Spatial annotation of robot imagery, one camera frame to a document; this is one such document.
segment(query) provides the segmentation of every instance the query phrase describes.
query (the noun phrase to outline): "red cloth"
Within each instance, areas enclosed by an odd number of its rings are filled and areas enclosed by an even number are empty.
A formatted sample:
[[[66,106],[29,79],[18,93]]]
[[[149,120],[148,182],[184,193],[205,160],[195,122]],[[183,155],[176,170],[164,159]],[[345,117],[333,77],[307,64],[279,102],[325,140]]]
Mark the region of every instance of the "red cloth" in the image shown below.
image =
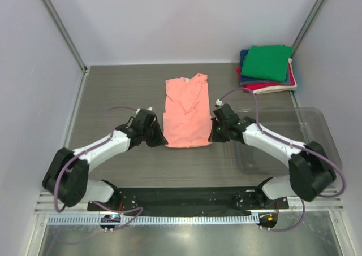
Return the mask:
[[[238,73],[238,82],[241,82],[242,81],[242,69],[240,67],[237,67],[236,72]]]
[[[284,86],[291,86],[291,85],[295,85],[295,80],[294,77],[292,75],[292,71],[290,69],[290,64],[289,64],[289,78],[290,78],[290,85],[284,85]],[[261,89],[261,88],[266,88],[268,86],[277,86],[277,85],[283,85],[283,84],[279,84],[279,83],[259,83],[259,84],[248,84],[248,85],[243,85],[244,88],[248,88],[250,90],[257,90],[257,89]]]

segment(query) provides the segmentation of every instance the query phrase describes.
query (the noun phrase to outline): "metal frame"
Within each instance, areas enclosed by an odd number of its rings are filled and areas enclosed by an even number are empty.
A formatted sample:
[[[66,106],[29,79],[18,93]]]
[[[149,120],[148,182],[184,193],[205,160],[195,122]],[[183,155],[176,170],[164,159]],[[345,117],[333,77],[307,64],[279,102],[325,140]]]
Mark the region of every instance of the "metal frame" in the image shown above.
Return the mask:
[[[327,0],[316,0],[311,11],[309,12],[303,26],[301,27],[295,41],[293,43],[293,54],[292,57],[295,55],[296,51],[298,50],[301,42],[303,41],[305,35],[308,33],[309,29],[311,28],[312,24],[316,20],[317,15],[321,11],[323,5]]]
[[[85,72],[83,73],[83,77],[81,79],[80,85],[79,85],[77,97],[75,99],[75,103],[73,106],[73,111],[69,118],[67,128],[66,128],[66,134],[65,134],[64,140],[63,140],[63,146],[65,146],[65,147],[68,147],[68,145],[70,143],[72,132],[74,130],[74,124],[75,124],[75,122],[77,120],[77,116],[78,116],[79,106],[80,106],[81,100],[83,98],[85,85],[88,80],[89,70],[90,70],[90,68],[86,67]]]
[[[55,7],[53,6],[53,3],[51,2],[51,0],[41,0],[45,6],[45,8],[47,9],[50,17],[52,18],[53,22],[55,23],[55,26],[58,28],[60,34],[62,35],[65,43],[68,45],[72,55],[74,56],[75,60],[78,62],[78,65],[80,66],[80,68],[82,69],[83,72],[86,71],[86,66],[80,56],[80,54],[78,53],[77,48],[75,47],[71,37],[69,36],[67,29],[65,28],[62,20],[60,19],[57,11],[55,10]]]
[[[331,211],[329,215],[343,255],[357,255],[347,227],[348,217],[346,213]]]
[[[324,191],[324,194],[336,194],[334,188],[328,188]],[[288,197],[289,209],[280,210],[280,212],[300,212],[302,211],[302,206],[300,199],[298,197]],[[63,214],[108,214],[109,212],[88,212],[87,211],[88,203],[82,201],[75,205],[72,208],[66,208]],[[306,211],[343,211],[343,205],[340,198],[321,198],[317,197],[312,202],[305,202]],[[260,212],[260,210],[250,210],[251,212]],[[263,212],[274,212],[274,209],[263,210]],[[35,215],[53,215],[57,214],[54,210],[54,197],[49,192],[42,192],[37,201],[37,205],[34,211]]]
[[[70,214],[70,215],[50,215],[48,225],[109,225],[109,222],[103,222],[101,214]],[[124,224],[132,219],[131,216],[121,216],[119,224]],[[161,216],[140,216],[132,221],[132,225],[216,225],[216,224],[258,224],[259,214],[254,213],[248,216],[226,216],[226,217],[161,217]]]
[[[29,244],[27,256],[38,256],[45,234],[45,228],[49,220],[49,215],[37,215],[37,222]]]

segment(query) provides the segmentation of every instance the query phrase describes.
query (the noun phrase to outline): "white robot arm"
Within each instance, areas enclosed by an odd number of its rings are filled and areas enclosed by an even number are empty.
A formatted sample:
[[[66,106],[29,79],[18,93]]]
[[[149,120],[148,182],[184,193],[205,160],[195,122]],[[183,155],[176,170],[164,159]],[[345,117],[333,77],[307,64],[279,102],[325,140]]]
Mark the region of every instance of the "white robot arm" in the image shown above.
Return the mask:
[[[88,180],[88,174],[106,160],[140,145],[143,141],[150,147],[167,144],[155,113],[148,109],[141,109],[130,125],[122,124],[110,135],[88,146],[73,151],[66,148],[58,150],[42,186],[54,194],[61,169],[70,159],[78,156],[61,177],[58,198],[68,207],[80,201],[112,201],[113,196],[117,197],[117,188],[105,180]]]
[[[257,147],[276,157],[289,168],[289,175],[268,178],[255,188],[256,198],[261,207],[270,205],[279,198],[295,195],[303,200],[312,201],[335,180],[334,170],[329,164],[299,148],[292,147],[309,148],[326,156],[320,144],[293,141],[265,127],[261,127],[262,132],[255,120],[248,117],[239,119],[228,104],[217,107],[214,114],[216,117],[212,119],[211,141],[236,140]],[[270,138],[266,132],[278,137],[279,140]],[[289,142],[290,145],[281,143],[280,139]],[[150,147],[167,144],[156,115],[147,109],[141,109],[130,125],[123,124],[116,127],[110,135],[97,142],[73,151],[66,148],[58,150],[42,185],[54,194],[59,172],[70,159],[78,156],[61,177],[58,198],[68,207],[76,205],[81,200],[111,203],[109,206],[117,205],[118,188],[105,180],[88,180],[88,174],[106,160],[140,145],[143,141]]]

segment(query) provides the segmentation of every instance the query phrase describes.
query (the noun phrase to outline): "transparent container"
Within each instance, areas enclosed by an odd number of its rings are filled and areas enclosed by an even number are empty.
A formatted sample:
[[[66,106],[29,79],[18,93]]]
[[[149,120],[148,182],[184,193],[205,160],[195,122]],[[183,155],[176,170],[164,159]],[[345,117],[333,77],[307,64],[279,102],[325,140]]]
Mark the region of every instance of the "transparent container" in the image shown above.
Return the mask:
[[[235,111],[240,118],[255,118],[255,110]],[[259,120],[264,127],[292,140],[320,143],[328,158],[342,168],[341,159],[321,111],[314,108],[259,109]],[[236,166],[243,175],[252,175],[252,179],[260,181],[268,176],[288,174],[288,168],[284,164],[262,150],[235,141],[228,147],[230,146]]]

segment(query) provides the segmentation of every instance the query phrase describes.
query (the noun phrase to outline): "white wall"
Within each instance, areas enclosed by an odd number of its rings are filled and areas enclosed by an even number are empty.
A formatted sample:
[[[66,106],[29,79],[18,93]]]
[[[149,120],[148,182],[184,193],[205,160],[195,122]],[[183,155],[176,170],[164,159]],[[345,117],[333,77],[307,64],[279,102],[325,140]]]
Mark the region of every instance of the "white wall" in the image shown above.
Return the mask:
[[[40,0],[0,0],[0,255],[24,255],[81,79]]]
[[[315,0],[52,0],[87,65],[237,62],[292,45]]]
[[[328,0],[295,58],[298,103],[323,112],[341,156],[356,244],[362,239],[361,10],[361,0]]]

